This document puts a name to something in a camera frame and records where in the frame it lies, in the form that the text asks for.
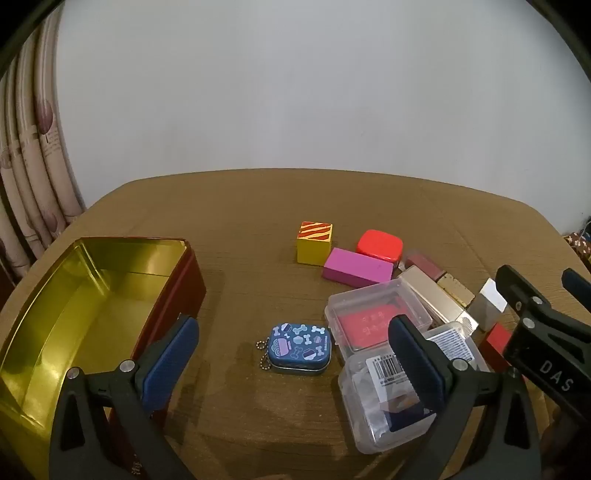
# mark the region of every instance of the yellow block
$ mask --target yellow block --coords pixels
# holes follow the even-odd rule
[[[302,222],[297,235],[297,261],[324,265],[332,244],[332,223]]]

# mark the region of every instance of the blue mint tin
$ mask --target blue mint tin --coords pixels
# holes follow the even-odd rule
[[[332,344],[327,327],[282,323],[271,329],[267,357],[271,367],[284,373],[314,375],[330,362]]]

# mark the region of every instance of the pink block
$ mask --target pink block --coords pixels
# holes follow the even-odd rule
[[[328,280],[361,288],[392,280],[394,265],[378,258],[333,248],[322,271]]]

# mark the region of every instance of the barcode label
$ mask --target barcode label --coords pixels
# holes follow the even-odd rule
[[[466,341],[456,329],[441,332],[438,335],[432,336],[429,340],[435,342],[450,360],[454,358],[463,358],[466,362],[472,362],[474,360],[474,355],[472,355]]]
[[[368,358],[365,363],[381,403],[412,390],[406,373],[393,353],[373,356]]]
[[[385,355],[374,359],[373,366],[380,380],[402,372],[402,367],[394,355]]]

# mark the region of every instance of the red square container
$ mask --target red square container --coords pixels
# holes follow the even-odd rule
[[[357,253],[379,258],[398,265],[402,255],[402,240],[380,230],[367,230],[357,243]]]

